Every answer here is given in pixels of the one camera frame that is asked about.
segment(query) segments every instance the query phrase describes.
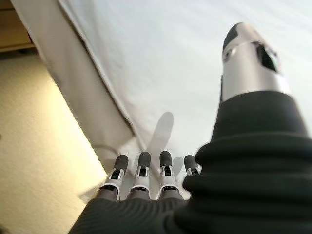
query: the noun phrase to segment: wooden shelf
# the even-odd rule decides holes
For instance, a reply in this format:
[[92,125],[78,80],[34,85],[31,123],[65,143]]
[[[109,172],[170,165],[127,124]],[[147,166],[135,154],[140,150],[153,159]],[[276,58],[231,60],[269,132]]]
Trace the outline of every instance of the wooden shelf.
[[0,0],[0,52],[35,47],[9,0]]

